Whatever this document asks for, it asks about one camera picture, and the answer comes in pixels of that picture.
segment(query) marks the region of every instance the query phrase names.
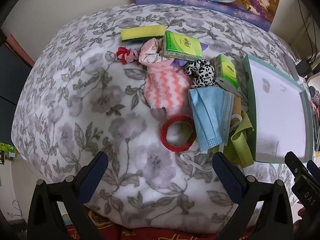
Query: bed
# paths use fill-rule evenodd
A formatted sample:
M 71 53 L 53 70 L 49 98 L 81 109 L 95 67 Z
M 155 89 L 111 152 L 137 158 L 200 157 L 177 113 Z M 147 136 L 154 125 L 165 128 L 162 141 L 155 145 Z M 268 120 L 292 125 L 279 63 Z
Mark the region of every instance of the bed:
M 87 206 L 117 224 L 216 233 L 236 205 L 214 171 L 196 169 L 163 147 L 159 130 L 166 113 L 145 100 L 145 68 L 122 65 L 115 55 L 119 46 L 142 46 L 122 44 L 121 29 L 156 23 L 208 44 L 204 58 L 223 53 L 232 59 L 240 84 L 235 94 L 245 111 L 247 54 L 290 75 L 290 47 L 238 18 L 192 6 L 114 7 L 66 24 L 43 50 L 20 96 L 12 141 L 49 182 L 75 175 L 98 151 L 108 153 L 109 167 Z M 194 161 L 203 165 L 206 159 L 198 155 Z M 297 201 L 284 164 L 254 163 L 243 172 L 263 182 L 282 179 L 290 203 Z

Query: blue face mask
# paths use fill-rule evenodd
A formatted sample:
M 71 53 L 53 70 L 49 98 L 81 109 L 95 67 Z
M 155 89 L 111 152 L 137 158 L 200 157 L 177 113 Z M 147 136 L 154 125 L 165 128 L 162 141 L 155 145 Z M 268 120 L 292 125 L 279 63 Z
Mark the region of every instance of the blue face mask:
M 188 91 L 195 122 L 199 151 L 228 143 L 234 94 L 219 87 L 203 87 Z

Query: screw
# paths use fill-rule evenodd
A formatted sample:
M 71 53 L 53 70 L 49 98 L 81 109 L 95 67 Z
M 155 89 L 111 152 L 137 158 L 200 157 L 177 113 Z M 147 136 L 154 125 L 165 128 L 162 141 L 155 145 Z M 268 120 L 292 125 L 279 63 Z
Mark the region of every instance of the screw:
M 256 178 L 254 176 L 249 175 L 247 177 L 247 181 L 249 181 L 249 182 L 255 182 L 255 180 L 256 180 Z
M 74 178 L 74 176 L 69 175 L 68 177 L 66 177 L 66 182 L 72 182 Z
M 279 186 L 283 186 L 283 181 L 280 180 L 280 179 L 277 179 L 277 184 L 278 184 Z
M 37 185 L 40 186 L 43 183 L 43 179 L 38 179 L 37 180 Z

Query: red ring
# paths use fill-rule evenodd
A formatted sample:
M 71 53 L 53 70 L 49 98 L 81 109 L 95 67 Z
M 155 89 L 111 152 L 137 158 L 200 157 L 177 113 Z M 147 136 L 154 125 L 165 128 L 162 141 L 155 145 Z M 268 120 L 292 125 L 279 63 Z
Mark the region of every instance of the red ring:
M 169 126 L 172 125 L 174 122 L 179 122 L 179 121 L 184 121 L 184 122 L 187 122 L 188 124 L 190 124 L 191 128 L 192 128 L 192 133 L 184 145 L 174 146 L 167 141 L 167 133 L 168 133 Z M 164 125 L 162 126 L 162 129 L 160 132 L 160 139 L 161 139 L 161 142 L 163 143 L 163 145 L 168 150 L 170 150 L 172 152 L 179 152 L 179 153 L 188 150 L 191 147 L 191 145 L 193 144 L 193 142 L 196 140 L 196 137 L 197 137 L 197 135 L 196 135 L 195 122 L 193 121 L 192 118 L 190 118 L 188 116 L 184 116 L 184 115 L 178 115 L 178 116 L 175 116 L 175 117 L 168 119 L 164 123 Z

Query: power adapter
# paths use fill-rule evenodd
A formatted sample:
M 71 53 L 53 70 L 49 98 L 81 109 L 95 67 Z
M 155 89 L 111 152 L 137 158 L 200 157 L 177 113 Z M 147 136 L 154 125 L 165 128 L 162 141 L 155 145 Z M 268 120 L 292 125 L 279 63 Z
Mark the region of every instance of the power adapter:
M 310 63 L 306 60 L 303 59 L 296 65 L 296 70 L 298 72 L 298 75 L 301 77 L 307 76 L 309 73 L 311 73 L 312 68 Z

